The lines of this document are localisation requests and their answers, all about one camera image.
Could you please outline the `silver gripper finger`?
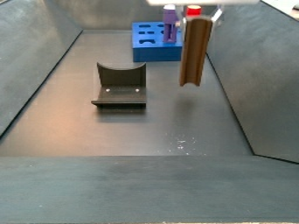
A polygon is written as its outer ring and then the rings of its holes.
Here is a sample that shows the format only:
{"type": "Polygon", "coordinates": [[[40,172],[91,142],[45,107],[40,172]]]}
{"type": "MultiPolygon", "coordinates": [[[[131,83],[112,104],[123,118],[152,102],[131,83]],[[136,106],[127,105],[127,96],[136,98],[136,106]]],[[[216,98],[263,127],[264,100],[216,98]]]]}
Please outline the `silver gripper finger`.
{"type": "Polygon", "coordinates": [[[184,6],[183,5],[175,6],[175,13],[176,13],[176,17],[178,17],[178,21],[176,21],[175,25],[182,31],[182,36],[184,36],[187,19],[186,19],[186,15],[184,15],[184,6]]]}
{"type": "Polygon", "coordinates": [[[223,13],[224,13],[224,5],[219,4],[214,14],[211,15],[211,22],[214,26],[218,26],[220,24],[220,18],[223,13]]]}

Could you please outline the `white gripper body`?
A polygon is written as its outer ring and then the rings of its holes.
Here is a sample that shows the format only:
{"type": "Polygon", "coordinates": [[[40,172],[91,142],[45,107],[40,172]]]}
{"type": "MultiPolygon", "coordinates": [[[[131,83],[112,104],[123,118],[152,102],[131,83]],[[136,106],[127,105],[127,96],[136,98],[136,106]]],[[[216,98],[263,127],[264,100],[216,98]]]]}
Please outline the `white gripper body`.
{"type": "Polygon", "coordinates": [[[259,0],[146,0],[150,5],[158,6],[158,5],[167,5],[167,4],[175,4],[175,5],[190,5],[190,4],[198,4],[198,5],[216,5],[216,4],[256,4],[259,0]]]}

